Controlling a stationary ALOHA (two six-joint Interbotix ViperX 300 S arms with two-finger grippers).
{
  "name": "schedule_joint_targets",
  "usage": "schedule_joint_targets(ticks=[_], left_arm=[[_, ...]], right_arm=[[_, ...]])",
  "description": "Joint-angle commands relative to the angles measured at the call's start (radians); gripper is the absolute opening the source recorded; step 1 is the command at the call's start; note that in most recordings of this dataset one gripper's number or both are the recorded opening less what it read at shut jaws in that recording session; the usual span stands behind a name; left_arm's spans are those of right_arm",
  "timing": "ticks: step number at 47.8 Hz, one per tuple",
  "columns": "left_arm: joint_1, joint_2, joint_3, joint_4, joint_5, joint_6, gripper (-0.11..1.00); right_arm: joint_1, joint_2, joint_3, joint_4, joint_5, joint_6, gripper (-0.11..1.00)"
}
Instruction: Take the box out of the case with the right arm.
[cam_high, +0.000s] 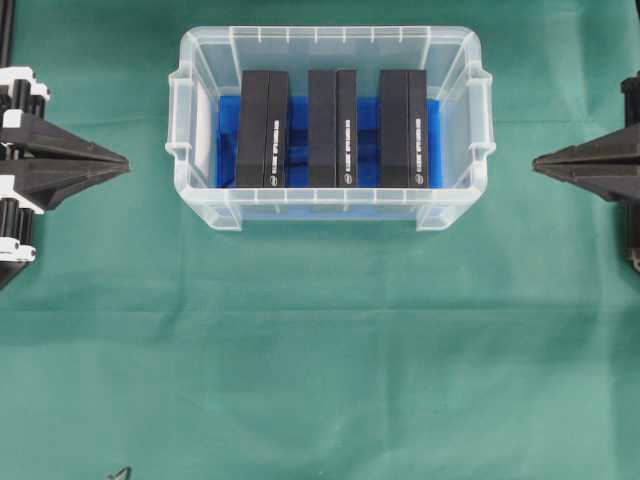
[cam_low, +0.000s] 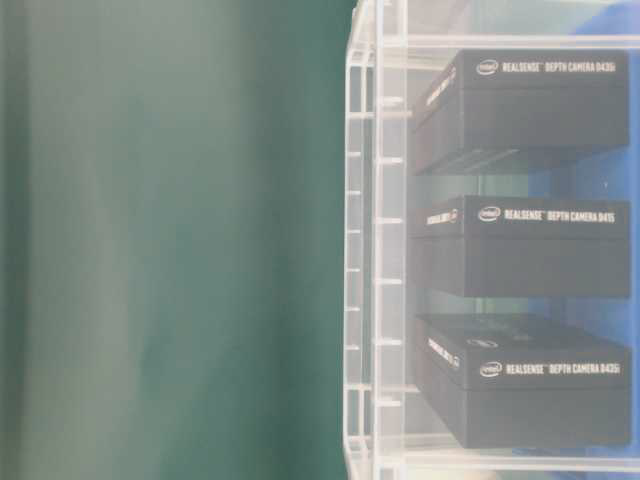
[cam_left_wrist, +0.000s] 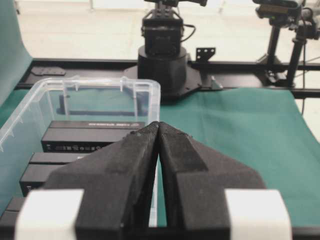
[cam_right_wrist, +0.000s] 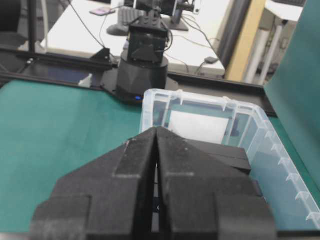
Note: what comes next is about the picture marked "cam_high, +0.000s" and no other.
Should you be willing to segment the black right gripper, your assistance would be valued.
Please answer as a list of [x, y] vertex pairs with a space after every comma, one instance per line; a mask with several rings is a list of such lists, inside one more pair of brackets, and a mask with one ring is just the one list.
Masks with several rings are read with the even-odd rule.
[[[555, 166], [632, 164], [639, 161], [639, 74], [621, 83], [625, 128], [594, 140], [562, 148], [533, 160], [537, 173], [571, 183], [609, 202], [639, 199], [638, 166]], [[626, 259], [639, 272], [639, 202], [625, 205]]]

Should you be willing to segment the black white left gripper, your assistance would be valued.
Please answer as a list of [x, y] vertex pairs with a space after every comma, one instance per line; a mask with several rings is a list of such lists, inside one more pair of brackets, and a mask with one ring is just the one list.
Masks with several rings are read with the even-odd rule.
[[36, 215], [130, 172], [126, 157], [40, 118], [49, 100], [48, 87], [37, 82], [30, 67], [2, 67], [1, 141], [36, 157], [112, 164], [1, 165], [1, 288], [36, 259]]

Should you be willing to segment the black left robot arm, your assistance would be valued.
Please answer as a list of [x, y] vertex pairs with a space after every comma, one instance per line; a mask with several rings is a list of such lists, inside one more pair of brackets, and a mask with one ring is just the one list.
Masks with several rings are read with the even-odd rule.
[[48, 86], [12, 66], [16, 3], [1, 3], [1, 286], [36, 260], [35, 217], [130, 171], [129, 160], [45, 119]]

